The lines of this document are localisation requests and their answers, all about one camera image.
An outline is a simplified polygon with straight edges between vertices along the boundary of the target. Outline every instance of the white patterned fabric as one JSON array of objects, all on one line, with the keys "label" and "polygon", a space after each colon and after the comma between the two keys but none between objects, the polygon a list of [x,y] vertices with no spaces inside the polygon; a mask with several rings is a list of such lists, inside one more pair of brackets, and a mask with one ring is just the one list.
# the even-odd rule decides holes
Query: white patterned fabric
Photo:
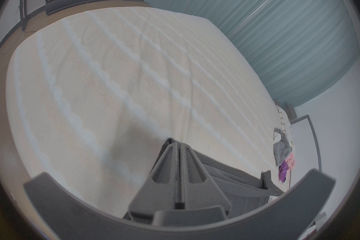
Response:
[{"label": "white patterned fabric", "polygon": [[12,55],[7,112],[31,177],[42,171],[122,217],[167,137],[260,177],[278,110],[209,20],[146,7],[75,14]]}]

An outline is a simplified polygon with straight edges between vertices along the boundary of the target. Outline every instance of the pink cloth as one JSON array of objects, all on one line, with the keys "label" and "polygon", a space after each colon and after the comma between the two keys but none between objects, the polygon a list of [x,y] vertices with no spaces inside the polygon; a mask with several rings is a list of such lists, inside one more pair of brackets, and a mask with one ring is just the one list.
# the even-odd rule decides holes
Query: pink cloth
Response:
[{"label": "pink cloth", "polygon": [[285,159],[285,162],[288,165],[289,170],[293,170],[296,164],[296,159],[294,158],[294,152],[290,153],[290,155]]}]

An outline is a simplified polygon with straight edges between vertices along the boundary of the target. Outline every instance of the floor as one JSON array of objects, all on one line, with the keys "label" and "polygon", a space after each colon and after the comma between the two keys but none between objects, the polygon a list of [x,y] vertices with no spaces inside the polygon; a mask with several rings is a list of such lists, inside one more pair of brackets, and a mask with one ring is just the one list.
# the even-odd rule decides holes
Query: floor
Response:
[{"label": "floor", "polygon": [[[82,4],[59,11],[50,16],[46,16],[45,12],[42,12],[29,20],[25,31],[21,31],[21,28],[17,29],[0,47],[0,182],[4,191],[4,193],[0,193],[1,239],[35,239],[36,235],[34,233],[31,234],[31,231],[26,230],[26,228],[24,228],[24,231],[18,229],[19,225],[26,226],[25,221],[31,222],[38,230],[46,234],[49,239],[58,239],[40,219],[23,189],[23,184],[30,180],[30,176],[20,160],[13,141],[5,100],[6,74],[12,53],[21,42],[34,32],[66,16],[88,10],[122,6],[149,7],[150,5],[145,2],[112,0]],[[11,210],[12,207],[9,205],[5,194],[7,194],[17,211]],[[18,220],[16,221],[16,226],[14,226],[14,219],[18,218],[16,216],[17,213],[20,213],[25,221]]]}]

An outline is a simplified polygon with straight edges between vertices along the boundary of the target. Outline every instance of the striped bed sheet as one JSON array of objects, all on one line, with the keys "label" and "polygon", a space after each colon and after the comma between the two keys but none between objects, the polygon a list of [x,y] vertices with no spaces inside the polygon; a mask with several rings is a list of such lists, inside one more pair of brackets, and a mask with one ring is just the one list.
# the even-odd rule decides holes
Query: striped bed sheet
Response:
[{"label": "striped bed sheet", "polygon": [[255,177],[271,170],[281,118],[259,77],[209,20],[104,8],[39,30],[12,55],[13,138],[27,171],[122,217],[165,139]]}]

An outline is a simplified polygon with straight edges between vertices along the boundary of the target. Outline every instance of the curtain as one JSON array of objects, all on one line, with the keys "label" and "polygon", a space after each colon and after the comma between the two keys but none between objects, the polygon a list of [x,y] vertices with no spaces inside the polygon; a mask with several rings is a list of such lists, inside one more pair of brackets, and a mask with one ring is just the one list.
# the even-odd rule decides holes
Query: curtain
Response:
[{"label": "curtain", "polygon": [[[266,0],[146,0],[155,8],[209,19],[229,36]],[[294,107],[336,83],[359,55],[342,0],[269,0],[229,40],[272,98]]]}]

